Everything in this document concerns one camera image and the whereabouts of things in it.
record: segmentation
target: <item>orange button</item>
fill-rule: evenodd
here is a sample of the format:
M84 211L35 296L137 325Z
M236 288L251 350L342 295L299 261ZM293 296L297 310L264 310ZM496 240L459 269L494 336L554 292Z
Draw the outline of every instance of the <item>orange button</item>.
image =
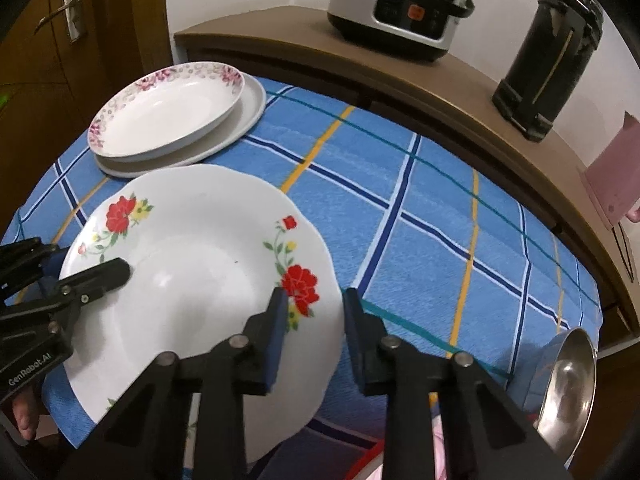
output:
M416 4L411 4L406 15L416 22L421 22L424 18L424 9Z

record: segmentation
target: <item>brown shelf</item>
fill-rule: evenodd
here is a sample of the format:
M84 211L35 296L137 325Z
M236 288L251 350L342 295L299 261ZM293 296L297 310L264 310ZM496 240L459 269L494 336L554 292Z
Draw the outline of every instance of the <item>brown shelf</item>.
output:
M640 287L580 181L584 164L551 131L524 139L491 103L496 83L459 59L435 63L345 41L322 10L275 7L201 23L175 35L191 60L303 86L366 108L436 140L529 208L598 282L604 308L619 307L640 332Z

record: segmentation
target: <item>rice cooker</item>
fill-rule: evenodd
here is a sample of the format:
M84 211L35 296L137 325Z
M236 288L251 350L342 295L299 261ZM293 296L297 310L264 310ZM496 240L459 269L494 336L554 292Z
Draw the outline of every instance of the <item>rice cooker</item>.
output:
M328 17L347 40L435 60L473 11L472 0L330 0Z

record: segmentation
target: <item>white wall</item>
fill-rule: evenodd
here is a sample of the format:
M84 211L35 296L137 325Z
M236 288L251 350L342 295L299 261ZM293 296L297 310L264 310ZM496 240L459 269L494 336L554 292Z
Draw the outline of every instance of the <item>white wall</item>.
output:
M474 1L476 11L462 20L450 52L499 81L524 39L537 0ZM169 29L280 5L325 9L328 0L167 0ZM600 46L556 119L555 130L589 164L620 129L625 110L640 118L640 69L606 18ZM630 236L638 239L638 254L640 227Z

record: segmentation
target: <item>tablecloth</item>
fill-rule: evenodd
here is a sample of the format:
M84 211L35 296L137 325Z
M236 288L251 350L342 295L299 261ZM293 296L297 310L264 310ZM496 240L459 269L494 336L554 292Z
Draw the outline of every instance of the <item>tablecloth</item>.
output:
M593 277L526 208L433 141L333 98L260 79L261 120L209 157L286 192L318 228L341 287L356 286L390 333L444 356L471 352L501 384L556 333L602 323ZM83 134L17 212L2 243L71 244L125 180L95 165ZM94 423L63 367L43 400L78 446ZM251 478L339 480L383 437L385 400L361 397L343 350L317 415Z

